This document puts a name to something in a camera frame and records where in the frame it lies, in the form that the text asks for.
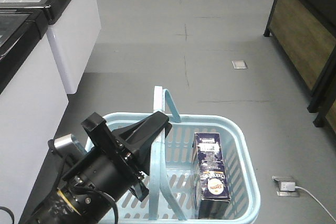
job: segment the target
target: box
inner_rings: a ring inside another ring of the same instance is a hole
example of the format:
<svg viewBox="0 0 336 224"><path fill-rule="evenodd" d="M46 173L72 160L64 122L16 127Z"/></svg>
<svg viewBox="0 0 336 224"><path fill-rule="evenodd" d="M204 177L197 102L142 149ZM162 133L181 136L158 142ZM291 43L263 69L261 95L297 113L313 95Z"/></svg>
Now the box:
<svg viewBox="0 0 336 224"><path fill-rule="evenodd" d="M223 219L230 196L219 133L195 133L192 164L194 218Z"/></svg>

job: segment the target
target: light blue basket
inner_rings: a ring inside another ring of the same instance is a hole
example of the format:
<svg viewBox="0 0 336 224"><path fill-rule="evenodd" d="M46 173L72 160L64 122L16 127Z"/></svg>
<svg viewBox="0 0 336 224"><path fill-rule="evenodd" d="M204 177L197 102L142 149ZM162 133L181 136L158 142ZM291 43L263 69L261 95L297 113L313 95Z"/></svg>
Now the light blue basket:
<svg viewBox="0 0 336 224"><path fill-rule="evenodd" d="M150 195L139 202L130 192L118 201L119 223L176 223L183 224L248 224L253 223L260 209L260 193L240 128L227 118L215 115L179 115L168 92L162 87L154 90L154 111L164 112L165 101L172 114L173 125L164 141L164 131L152 144L150 180L145 185ZM148 113L112 113L104 116L110 130L136 123ZM218 132L229 185L231 201L222 220L190 219L192 143L195 132ZM86 150L92 148L88 140ZM110 211L101 224L114 222Z"/></svg>

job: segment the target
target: concrete floor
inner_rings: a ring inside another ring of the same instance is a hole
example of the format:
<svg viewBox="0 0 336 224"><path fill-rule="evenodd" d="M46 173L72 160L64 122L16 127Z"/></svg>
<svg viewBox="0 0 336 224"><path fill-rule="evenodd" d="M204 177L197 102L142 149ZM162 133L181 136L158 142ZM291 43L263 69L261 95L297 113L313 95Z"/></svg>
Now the concrete floor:
<svg viewBox="0 0 336 224"><path fill-rule="evenodd" d="M151 112L155 85L182 114L227 117L242 129L261 209L256 224L333 223L307 194L276 196L272 175L291 175L336 215L336 148L315 128L300 80L263 32L273 0L97 0L102 30L56 136L92 112ZM247 70L234 70L232 60Z"/></svg>

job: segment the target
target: basket handle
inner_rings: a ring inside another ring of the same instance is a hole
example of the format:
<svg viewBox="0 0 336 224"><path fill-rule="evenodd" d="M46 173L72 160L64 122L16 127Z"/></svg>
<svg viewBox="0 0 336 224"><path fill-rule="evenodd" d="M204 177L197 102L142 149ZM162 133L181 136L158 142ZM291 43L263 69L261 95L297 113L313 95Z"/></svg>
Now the basket handle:
<svg viewBox="0 0 336 224"><path fill-rule="evenodd" d="M154 89L154 106L153 111L165 111L165 101L169 106L172 114L173 121L176 123L181 122L181 117L178 113L176 105L170 95L168 89L162 89L160 86L155 86ZM149 181L149 219L157 220L160 190L163 197L172 207L174 213L179 220L186 220L182 208L177 203L174 197L167 178L166 162L165 162L165 132L164 129L160 135L155 139L151 149L151 166L150 166L150 181Z"/></svg>

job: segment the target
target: white cable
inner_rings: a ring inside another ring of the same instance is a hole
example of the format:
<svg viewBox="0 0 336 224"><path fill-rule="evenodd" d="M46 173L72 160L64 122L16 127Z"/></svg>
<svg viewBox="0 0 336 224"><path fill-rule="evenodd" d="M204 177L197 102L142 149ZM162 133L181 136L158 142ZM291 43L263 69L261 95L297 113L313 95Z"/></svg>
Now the white cable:
<svg viewBox="0 0 336 224"><path fill-rule="evenodd" d="M329 216L331 217L331 219L333 219L333 221L336 222L336 219L334 218L334 216L331 215L331 213L327 210L327 208L325 208L325 206L313 194L311 194L310 191L308 191L307 189L305 189L303 187L300 187L300 186L296 186L295 188L296 189L301 189L301 190L305 191L307 194L309 194L314 200L316 200L316 202L318 204L321 205L321 207L323 207L323 209L327 212L327 214L329 214Z"/></svg>

